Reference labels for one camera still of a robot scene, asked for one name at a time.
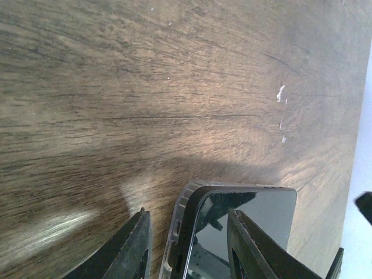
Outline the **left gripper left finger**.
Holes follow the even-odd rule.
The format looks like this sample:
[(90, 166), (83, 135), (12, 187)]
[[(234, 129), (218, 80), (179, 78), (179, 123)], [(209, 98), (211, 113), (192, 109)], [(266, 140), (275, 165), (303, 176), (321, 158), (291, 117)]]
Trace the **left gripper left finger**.
[(65, 278), (149, 278), (151, 254), (151, 213), (142, 208)]

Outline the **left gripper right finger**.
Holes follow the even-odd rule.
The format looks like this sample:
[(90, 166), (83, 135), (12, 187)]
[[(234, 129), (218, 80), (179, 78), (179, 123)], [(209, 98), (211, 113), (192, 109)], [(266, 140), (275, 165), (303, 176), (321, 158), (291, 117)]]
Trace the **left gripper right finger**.
[(319, 278), (280, 247), (243, 211), (230, 209), (228, 260), (232, 278)]

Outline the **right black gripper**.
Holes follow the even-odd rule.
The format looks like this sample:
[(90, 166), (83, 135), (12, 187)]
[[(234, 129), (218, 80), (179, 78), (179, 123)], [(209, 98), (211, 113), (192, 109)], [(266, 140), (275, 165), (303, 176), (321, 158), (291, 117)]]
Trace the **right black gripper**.
[[(364, 192), (354, 201), (359, 212), (371, 224), (371, 191)], [(337, 279), (341, 273), (344, 248), (340, 247), (335, 255), (332, 265), (327, 273), (326, 279)]]

